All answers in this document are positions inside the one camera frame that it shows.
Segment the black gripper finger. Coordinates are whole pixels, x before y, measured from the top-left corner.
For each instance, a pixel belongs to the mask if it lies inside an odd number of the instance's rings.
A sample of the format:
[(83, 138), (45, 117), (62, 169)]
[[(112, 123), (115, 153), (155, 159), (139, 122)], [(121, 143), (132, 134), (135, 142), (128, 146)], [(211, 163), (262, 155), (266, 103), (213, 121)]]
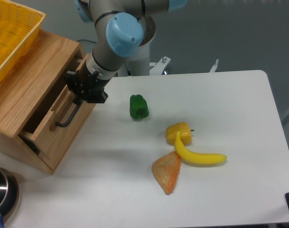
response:
[(65, 74), (65, 82), (70, 92), (75, 96), (73, 103), (79, 104), (83, 102), (82, 85), (79, 80), (77, 71), (67, 71)]
[(86, 96), (86, 102), (92, 104), (104, 104), (108, 98), (108, 94), (103, 90), (90, 90)]

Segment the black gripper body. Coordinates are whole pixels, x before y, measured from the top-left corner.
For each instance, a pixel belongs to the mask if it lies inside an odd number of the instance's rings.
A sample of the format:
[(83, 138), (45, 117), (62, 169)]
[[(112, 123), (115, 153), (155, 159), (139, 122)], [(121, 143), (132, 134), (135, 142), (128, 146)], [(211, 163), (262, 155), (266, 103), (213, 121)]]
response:
[(87, 67), (78, 70), (79, 80), (82, 85), (83, 100), (86, 100), (86, 96), (90, 90), (100, 91), (105, 90), (105, 86), (109, 83), (110, 79), (100, 79), (99, 72), (97, 70), (94, 73), (90, 73)]

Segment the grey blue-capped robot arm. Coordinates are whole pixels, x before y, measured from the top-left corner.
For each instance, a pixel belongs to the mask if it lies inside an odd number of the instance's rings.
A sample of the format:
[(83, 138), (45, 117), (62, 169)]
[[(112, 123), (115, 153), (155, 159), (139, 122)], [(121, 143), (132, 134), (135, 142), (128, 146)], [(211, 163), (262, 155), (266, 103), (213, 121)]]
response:
[(108, 95), (106, 84), (145, 38), (140, 19), (185, 6), (184, 0), (77, 0), (84, 22), (93, 22), (98, 41), (86, 59), (84, 68), (68, 72), (68, 89), (77, 100), (103, 104)]

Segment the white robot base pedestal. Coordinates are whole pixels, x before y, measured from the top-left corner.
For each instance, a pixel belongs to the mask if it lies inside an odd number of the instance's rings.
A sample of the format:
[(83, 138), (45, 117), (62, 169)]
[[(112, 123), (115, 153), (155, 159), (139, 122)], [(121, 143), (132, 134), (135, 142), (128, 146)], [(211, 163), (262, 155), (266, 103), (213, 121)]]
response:
[(150, 45), (156, 34), (156, 24), (151, 16), (144, 16), (138, 21), (144, 29), (144, 39), (136, 53), (118, 70), (118, 76), (150, 75)]

